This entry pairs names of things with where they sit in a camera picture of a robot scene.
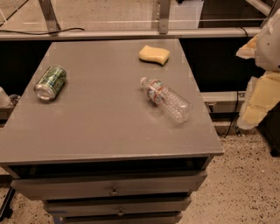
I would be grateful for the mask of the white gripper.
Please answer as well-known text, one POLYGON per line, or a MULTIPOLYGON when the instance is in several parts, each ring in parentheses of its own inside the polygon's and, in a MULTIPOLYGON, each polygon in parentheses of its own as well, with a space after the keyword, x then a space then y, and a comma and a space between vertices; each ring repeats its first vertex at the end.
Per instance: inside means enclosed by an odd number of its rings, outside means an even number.
POLYGON ((280 9, 247 44, 236 52, 242 59, 253 59, 266 70, 260 78, 251 77, 237 126, 243 130, 256 127, 280 102, 280 9))

